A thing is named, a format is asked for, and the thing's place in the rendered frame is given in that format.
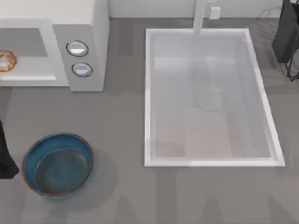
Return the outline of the round microwave knob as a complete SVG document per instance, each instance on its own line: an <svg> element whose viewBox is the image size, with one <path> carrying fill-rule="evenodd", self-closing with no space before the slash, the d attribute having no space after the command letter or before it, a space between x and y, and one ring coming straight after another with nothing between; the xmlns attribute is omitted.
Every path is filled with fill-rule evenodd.
<svg viewBox="0 0 299 224"><path fill-rule="evenodd" d="M87 63L74 64L71 70L78 77L88 77L93 73L92 67Z"/></svg>
<svg viewBox="0 0 299 224"><path fill-rule="evenodd" d="M84 42L79 40L67 43L66 50L70 55L74 57L83 57L89 52L88 46Z"/></svg>

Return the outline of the tall white tap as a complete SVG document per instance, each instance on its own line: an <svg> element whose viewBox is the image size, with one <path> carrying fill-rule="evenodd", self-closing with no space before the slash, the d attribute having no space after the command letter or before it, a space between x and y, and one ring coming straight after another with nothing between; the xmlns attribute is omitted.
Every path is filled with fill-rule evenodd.
<svg viewBox="0 0 299 224"><path fill-rule="evenodd" d="M193 33L195 35L200 35L201 33L206 3L216 3L217 1L218 0L195 0L195 15L193 22Z"/></svg>

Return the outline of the blue bowl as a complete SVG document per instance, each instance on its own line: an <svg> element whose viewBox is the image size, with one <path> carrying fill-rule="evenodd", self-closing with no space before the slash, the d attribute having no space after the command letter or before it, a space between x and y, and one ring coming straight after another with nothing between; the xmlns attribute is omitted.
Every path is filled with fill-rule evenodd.
<svg viewBox="0 0 299 224"><path fill-rule="evenodd" d="M73 133L54 133L35 142L21 167L27 187L50 200L64 200L88 183L94 167L91 145Z"/></svg>

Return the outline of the orange and white plate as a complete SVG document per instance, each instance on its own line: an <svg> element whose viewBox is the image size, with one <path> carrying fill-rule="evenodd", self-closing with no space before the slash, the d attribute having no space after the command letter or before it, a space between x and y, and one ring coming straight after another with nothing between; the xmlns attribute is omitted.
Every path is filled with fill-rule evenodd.
<svg viewBox="0 0 299 224"><path fill-rule="evenodd" d="M17 65L17 57L10 50L0 50L0 72L9 72Z"/></svg>

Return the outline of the white wall socket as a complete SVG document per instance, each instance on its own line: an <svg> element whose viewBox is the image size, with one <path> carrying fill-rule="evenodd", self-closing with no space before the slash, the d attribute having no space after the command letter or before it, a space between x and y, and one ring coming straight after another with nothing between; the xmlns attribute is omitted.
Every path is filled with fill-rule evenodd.
<svg viewBox="0 0 299 224"><path fill-rule="evenodd" d="M210 8L210 19L219 19L221 14L221 8L220 7L211 7Z"/></svg>

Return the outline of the pale microwave oven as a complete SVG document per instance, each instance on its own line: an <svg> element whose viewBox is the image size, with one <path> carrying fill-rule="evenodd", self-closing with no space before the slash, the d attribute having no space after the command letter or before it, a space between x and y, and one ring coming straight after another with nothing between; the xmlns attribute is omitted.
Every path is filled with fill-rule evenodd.
<svg viewBox="0 0 299 224"><path fill-rule="evenodd" d="M109 41L107 0L0 0L0 50L17 65L0 72L1 87L69 87L73 92L104 88ZM79 40L89 52L74 57L66 44ZM78 77L72 66L87 63L93 73Z"/></svg>

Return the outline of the white sink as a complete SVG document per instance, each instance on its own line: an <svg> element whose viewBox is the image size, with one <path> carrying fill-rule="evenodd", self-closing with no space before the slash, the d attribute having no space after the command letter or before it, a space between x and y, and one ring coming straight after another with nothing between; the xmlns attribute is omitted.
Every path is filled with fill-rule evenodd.
<svg viewBox="0 0 299 224"><path fill-rule="evenodd" d="M284 167L250 31L147 29L144 165Z"/></svg>

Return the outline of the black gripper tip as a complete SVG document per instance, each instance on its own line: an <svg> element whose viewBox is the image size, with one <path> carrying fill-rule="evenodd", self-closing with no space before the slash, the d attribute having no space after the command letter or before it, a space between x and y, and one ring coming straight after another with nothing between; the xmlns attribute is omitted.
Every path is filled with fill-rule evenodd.
<svg viewBox="0 0 299 224"><path fill-rule="evenodd" d="M19 173L19 168L9 153L3 124L0 120L0 180L13 179Z"/></svg>

